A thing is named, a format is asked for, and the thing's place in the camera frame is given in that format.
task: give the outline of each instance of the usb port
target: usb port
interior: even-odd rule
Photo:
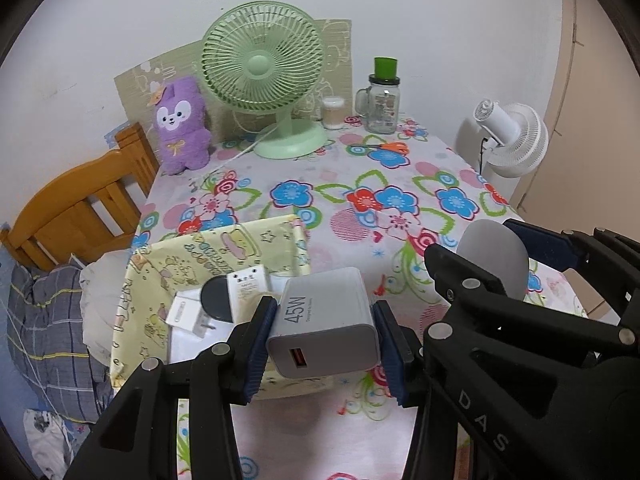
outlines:
[[[291,352],[291,357],[293,357],[297,368],[306,368],[305,356],[300,348],[292,348],[289,352]]]

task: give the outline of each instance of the plaid bedding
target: plaid bedding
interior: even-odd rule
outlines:
[[[16,264],[7,339],[18,370],[51,411],[75,422],[95,422],[111,386],[107,368],[82,342],[79,280],[73,265],[32,275]]]

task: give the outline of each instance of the green electric fan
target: green electric fan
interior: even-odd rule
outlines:
[[[276,114],[258,134],[257,155],[294,158],[326,142],[320,123],[291,118],[324,64],[320,30],[306,12],[268,1],[231,9],[209,27],[201,61],[207,87],[234,113]]]

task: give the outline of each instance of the door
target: door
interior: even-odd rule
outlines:
[[[575,0],[574,31],[548,152],[517,209],[554,231],[601,226],[640,240],[640,76],[597,0]],[[569,281],[587,312],[603,303],[577,274]]]

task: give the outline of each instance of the white lid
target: white lid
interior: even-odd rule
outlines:
[[[344,97],[330,95],[322,98],[322,106],[327,110],[339,110],[344,108]]]

